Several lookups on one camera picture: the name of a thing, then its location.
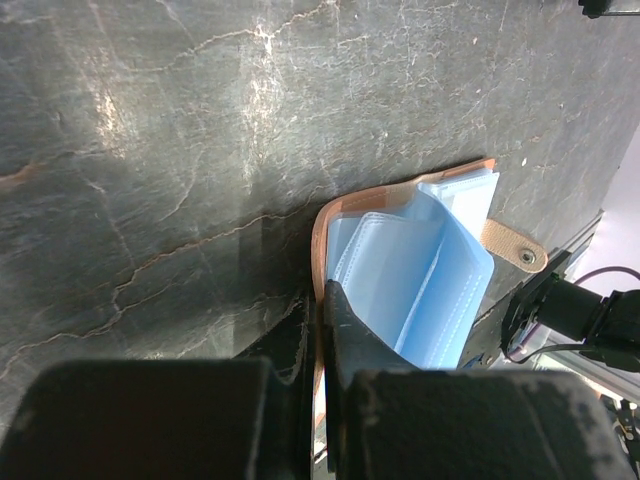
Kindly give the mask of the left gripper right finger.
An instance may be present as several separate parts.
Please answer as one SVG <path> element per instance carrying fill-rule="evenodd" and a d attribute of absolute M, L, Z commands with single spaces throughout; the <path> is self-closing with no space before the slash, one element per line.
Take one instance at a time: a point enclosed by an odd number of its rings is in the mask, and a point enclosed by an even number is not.
<path fill-rule="evenodd" d="M 323 301 L 328 465 L 340 479 L 630 479 L 595 393 L 557 371 L 420 370 Z"/>

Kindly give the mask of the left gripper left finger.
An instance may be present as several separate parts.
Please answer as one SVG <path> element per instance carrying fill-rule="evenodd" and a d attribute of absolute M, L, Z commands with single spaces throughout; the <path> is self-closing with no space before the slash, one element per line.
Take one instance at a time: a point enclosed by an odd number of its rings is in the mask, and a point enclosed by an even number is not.
<path fill-rule="evenodd" d="M 1 444 L 5 479 L 308 479 L 307 296 L 230 359 L 83 360 L 41 373 Z"/>

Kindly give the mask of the brown leather card holder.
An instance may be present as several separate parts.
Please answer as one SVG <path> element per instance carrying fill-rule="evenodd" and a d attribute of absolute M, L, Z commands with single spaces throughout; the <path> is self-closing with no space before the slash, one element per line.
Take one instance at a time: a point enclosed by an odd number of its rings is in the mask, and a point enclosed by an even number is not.
<path fill-rule="evenodd" d="M 454 369 L 500 257 L 536 274 L 545 249 L 488 216 L 499 180 L 481 159 L 336 198 L 315 219 L 317 302 L 337 282 L 356 316 L 421 369 Z"/>

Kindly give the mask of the black plastic bin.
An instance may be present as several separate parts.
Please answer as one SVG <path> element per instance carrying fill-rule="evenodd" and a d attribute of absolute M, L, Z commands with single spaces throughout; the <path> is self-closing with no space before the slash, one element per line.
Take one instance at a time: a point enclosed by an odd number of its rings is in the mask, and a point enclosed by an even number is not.
<path fill-rule="evenodd" d="M 578 5 L 589 19 L 640 15 L 640 0 L 579 0 Z"/>

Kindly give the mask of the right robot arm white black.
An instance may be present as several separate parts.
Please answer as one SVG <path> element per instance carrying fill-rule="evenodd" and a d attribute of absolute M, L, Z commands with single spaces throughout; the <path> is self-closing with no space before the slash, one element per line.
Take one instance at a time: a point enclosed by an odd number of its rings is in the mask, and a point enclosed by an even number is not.
<path fill-rule="evenodd" d="M 500 349 L 506 359 L 524 364 L 532 357 L 573 352 L 618 370 L 639 371 L 639 291 L 598 295 L 570 282 L 564 272 L 566 250 L 541 272 L 521 284 L 511 297 L 501 325 Z M 537 327 L 547 327 L 569 339 L 515 358 L 516 349 Z"/>

